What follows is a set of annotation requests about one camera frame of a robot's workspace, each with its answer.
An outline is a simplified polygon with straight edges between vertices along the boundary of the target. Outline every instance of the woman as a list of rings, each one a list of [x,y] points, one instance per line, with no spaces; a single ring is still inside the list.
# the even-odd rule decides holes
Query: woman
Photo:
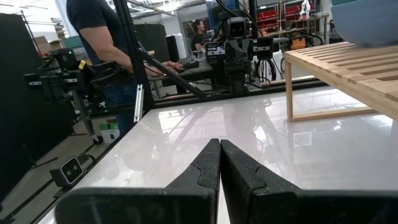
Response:
[[[201,43],[203,38],[205,37],[205,25],[203,21],[197,19],[195,20],[195,22],[193,22],[192,27],[195,33],[193,34],[192,37],[191,48],[193,51],[201,50]]]

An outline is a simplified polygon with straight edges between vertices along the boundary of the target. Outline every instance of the keyboard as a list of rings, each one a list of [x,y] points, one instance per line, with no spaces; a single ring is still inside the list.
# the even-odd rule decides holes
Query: keyboard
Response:
[[[194,55],[188,56],[186,58],[181,58],[177,61],[177,63],[182,64],[182,67],[184,69],[199,67],[199,62]]]

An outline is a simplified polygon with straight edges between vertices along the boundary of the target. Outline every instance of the glossy white tabletop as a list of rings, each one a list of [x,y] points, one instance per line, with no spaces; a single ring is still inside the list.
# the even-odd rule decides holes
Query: glossy white tabletop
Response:
[[[398,190],[398,123],[380,114],[290,123],[285,93],[152,110],[79,187],[165,187],[211,138],[303,189]],[[295,113],[364,106],[331,87],[294,91]],[[40,222],[55,223],[53,210]],[[218,223],[229,223],[220,192]]]

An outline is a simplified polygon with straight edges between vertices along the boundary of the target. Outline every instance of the wooden slatted table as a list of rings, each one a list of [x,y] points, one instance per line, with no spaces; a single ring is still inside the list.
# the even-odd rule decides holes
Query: wooden slatted table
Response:
[[[398,121],[398,46],[364,48],[342,42],[285,52],[284,57],[289,121],[377,111]],[[292,64],[368,106],[294,115]]]

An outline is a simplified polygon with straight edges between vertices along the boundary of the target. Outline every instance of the black t-shirt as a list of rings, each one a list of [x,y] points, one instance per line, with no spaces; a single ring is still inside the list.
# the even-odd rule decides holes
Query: black t-shirt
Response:
[[[204,36],[205,36],[204,34],[197,34],[197,33],[195,33],[195,34],[193,35],[193,37],[192,37],[192,43],[191,43],[191,49],[192,49],[192,51],[198,50],[198,49],[195,47],[195,44],[200,44],[200,45],[201,45]]]
[[[113,45],[127,53],[127,43],[118,15],[105,0],[67,0],[67,14],[70,23],[79,33],[83,46],[93,64],[96,65],[102,63],[102,61],[80,34],[80,30],[84,28],[107,26],[113,39]]]

